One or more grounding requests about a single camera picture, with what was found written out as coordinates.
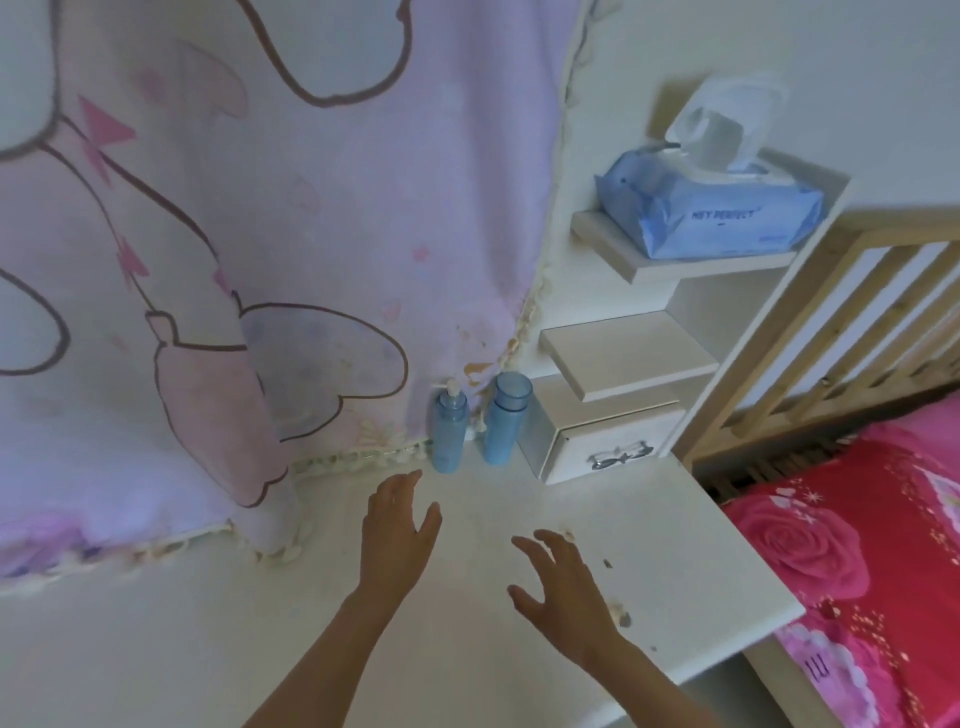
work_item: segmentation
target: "small blue bottle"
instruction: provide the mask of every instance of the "small blue bottle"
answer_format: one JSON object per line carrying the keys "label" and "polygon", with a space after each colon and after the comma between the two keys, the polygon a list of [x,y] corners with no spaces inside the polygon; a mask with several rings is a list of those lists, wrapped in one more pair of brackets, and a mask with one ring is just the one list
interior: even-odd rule
{"label": "small blue bottle", "polygon": [[467,395],[461,391],[459,381],[450,379],[430,411],[432,460],[437,473],[453,473],[460,467],[464,440],[467,439],[468,415]]}
{"label": "small blue bottle", "polygon": [[527,414],[534,385],[520,372],[501,372],[493,384],[496,391],[484,417],[487,434],[483,441],[483,459],[491,465],[505,465]]}

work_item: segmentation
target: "wooden shelf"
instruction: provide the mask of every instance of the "wooden shelf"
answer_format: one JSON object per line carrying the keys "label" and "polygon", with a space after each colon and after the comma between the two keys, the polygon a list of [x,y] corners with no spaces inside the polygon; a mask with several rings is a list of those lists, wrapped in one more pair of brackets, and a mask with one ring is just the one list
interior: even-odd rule
{"label": "wooden shelf", "polygon": [[719,367],[666,311],[546,328],[540,343],[581,401],[708,375]]}
{"label": "wooden shelf", "polygon": [[570,229],[630,284],[786,268],[796,253],[705,260],[651,260],[606,212],[574,212]]}

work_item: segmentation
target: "desk surface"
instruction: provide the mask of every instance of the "desk surface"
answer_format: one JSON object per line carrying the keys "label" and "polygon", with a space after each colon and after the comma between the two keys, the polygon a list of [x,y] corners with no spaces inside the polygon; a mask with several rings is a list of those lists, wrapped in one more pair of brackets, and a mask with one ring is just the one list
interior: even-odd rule
{"label": "desk surface", "polygon": [[[468,444],[456,474],[423,469],[415,515],[438,500],[443,530],[349,728],[588,728],[622,716],[513,611],[508,584],[540,589],[509,539],[537,527],[573,534],[608,601],[630,613],[624,634],[677,682],[802,612],[673,457],[550,487],[518,450],[494,469]],[[238,728],[354,587],[360,521],[386,474],[304,483],[315,529],[285,566],[254,566],[212,536],[133,577],[105,565],[0,598],[0,725]]]}

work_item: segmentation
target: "red blanket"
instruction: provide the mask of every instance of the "red blanket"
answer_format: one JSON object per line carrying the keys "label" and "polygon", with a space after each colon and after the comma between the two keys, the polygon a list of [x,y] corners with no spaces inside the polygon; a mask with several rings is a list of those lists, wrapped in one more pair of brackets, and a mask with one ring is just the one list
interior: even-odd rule
{"label": "red blanket", "polygon": [[857,441],[725,508],[806,605],[777,637],[847,728],[960,727],[960,485],[950,476],[938,460]]}

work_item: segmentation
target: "right hand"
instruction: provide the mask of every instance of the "right hand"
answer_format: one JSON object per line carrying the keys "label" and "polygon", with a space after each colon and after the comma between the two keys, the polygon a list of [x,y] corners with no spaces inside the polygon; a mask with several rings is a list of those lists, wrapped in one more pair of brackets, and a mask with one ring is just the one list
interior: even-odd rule
{"label": "right hand", "polygon": [[621,640],[620,633],[577,547],[559,533],[545,529],[534,531],[534,537],[547,545],[553,558],[531,539],[514,536],[512,543],[537,570],[543,603],[514,584],[507,588],[507,594],[516,610],[562,655],[588,670],[593,659]]}

